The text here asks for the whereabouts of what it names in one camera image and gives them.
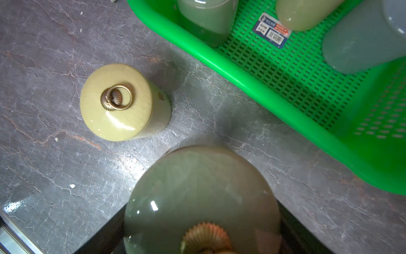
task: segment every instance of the brass knob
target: brass knob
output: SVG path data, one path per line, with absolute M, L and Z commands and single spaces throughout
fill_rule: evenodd
M 128 102 L 128 104 L 125 106 L 121 105 L 121 103 L 123 102 L 123 95 L 117 89 L 119 87 L 124 88 L 130 94 L 130 102 Z M 100 96 L 100 103 L 108 111 L 126 110 L 133 103 L 133 99 L 133 94 L 128 86 L 117 84 L 110 88 L 107 88 L 102 92 Z

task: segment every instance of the yellow-green ceramic lid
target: yellow-green ceramic lid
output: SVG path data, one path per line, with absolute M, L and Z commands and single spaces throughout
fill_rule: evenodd
M 104 90 L 113 85 L 125 85 L 133 94 L 126 110 L 106 110 L 100 101 Z M 130 94 L 118 88 L 122 105 L 130 102 Z M 80 111 L 88 128 L 97 136 L 110 141 L 124 141 L 141 132 L 151 117 L 152 95 L 148 80 L 135 68 L 112 63 L 95 70 L 86 80 L 80 96 Z

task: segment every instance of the perforated basket bottom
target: perforated basket bottom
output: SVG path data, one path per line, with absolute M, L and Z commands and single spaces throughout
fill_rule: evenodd
M 406 63 L 401 64 L 391 79 L 372 97 L 371 103 L 358 118 L 355 135 L 377 139 L 406 137 Z
M 216 50 L 329 130 L 358 88 L 369 82 L 369 72 L 340 74 L 322 55 L 324 34 L 351 7 L 339 7 L 306 32 L 293 32 L 282 49 L 252 32 L 263 12 L 277 18 L 273 0 L 241 0 L 233 31 Z

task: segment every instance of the grey-green ceramic lid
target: grey-green ceramic lid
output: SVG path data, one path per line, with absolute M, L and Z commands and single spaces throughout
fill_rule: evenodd
M 278 205 L 258 170 L 226 148 L 192 146 L 163 156 L 135 185 L 126 251 L 179 253 L 186 231 L 203 221 L 226 230 L 240 254 L 262 253 L 280 237 Z

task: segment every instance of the barcode label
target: barcode label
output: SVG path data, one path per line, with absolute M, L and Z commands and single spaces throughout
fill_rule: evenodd
M 284 27 L 279 20 L 267 13 L 262 13 L 252 31 L 277 48 L 283 48 L 292 30 Z
M 278 45 L 280 45 L 283 42 L 284 37 L 280 36 L 279 34 L 272 32 L 271 30 L 269 33 L 266 35 L 269 39 L 273 40 L 276 42 Z

